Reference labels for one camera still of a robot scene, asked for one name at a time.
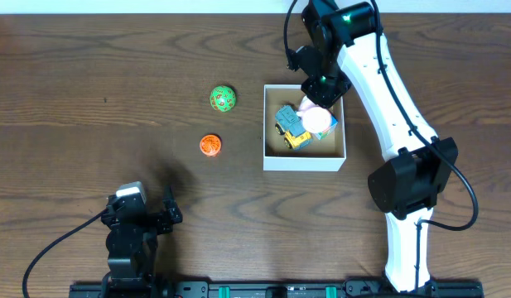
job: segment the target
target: toy car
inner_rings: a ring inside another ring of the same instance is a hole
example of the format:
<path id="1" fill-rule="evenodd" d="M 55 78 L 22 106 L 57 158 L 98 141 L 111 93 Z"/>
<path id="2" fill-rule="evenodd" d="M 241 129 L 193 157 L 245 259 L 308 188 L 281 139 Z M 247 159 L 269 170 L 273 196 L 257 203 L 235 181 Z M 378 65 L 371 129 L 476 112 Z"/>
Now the toy car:
<path id="1" fill-rule="evenodd" d="M 299 150 L 312 143 L 311 133 L 301 124 L 301 119 L 291 106 L 286 105 L 279 109 L 275 115 L 275 129 L 281 136 L 285 136 L 285 145 L 289 149 Z"/>

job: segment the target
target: pink object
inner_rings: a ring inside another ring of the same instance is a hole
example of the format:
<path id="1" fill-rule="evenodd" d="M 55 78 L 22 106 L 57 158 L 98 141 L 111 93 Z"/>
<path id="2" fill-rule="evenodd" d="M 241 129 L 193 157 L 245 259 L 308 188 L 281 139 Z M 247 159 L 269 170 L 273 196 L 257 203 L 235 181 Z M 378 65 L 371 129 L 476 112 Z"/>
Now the pink object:
<path id="1" fill-rule="evenodd" d="M 332 124 L 330 112 L 313 103 L 307 96 L 301 101 L 296 114 L 301 118 L 305 130 L 311 133 L 324 132 Z"/>

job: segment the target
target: green strip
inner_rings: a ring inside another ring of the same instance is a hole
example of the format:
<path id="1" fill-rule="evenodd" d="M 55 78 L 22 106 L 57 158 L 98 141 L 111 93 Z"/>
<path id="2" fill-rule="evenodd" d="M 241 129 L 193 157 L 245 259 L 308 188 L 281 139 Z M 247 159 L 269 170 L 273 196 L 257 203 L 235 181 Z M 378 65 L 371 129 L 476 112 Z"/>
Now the green strip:
<path id="1" fill-rule="evenodd" d="M 335 286 L 327 286 L 325 288 L 326 298 L 338 298 L 338 291 Z"/>
<path id="2" fill-rule="evenodd" d="M 221 286 L 219 288 L 219 298 L 229 298 L 229 287 Z"/>

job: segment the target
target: toy wheel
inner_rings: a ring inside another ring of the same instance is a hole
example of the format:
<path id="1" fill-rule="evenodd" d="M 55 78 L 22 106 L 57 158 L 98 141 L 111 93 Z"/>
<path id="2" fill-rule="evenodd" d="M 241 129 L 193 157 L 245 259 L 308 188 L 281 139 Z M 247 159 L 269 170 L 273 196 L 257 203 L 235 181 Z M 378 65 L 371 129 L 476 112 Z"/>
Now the toy wheel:
<path id="1" fill-rule="evenodd" d="M 290 141 L 288 141 L 288 139 L 285 138 L 285 145 L 287 145 L 287 148 L 288 149 L 293 149 L 292 147 L 292 144 L 290 143 Z"/>
<path id="2" fill-rule="evenodd" d="M 277 131 L 277 133 L 279 134 L 279 136 L 282 136 L 283 134 L 285 134 L 285 132 L 282 130 L 281 128 L 281 125 L 279 124 L 275 124 L 275 130 Z"/>

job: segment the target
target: cardboard box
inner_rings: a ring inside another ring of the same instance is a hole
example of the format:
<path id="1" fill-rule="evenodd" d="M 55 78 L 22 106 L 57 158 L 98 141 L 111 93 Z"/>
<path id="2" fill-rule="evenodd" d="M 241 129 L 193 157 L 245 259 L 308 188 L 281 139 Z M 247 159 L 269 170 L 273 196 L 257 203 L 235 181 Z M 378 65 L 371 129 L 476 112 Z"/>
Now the cardboard box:
<path id="1" fill-rule="evenodd" d="M 338 171 L 345 152 L 344 107 L 339 100 L 330 110 L 335 130 L 299 151 L 288 149 L 275 130 L 275 114 L 285 104 L 297 108 L 304 97 L 300 85 L 264 85 L 263 169 L 265 171 Z"/>

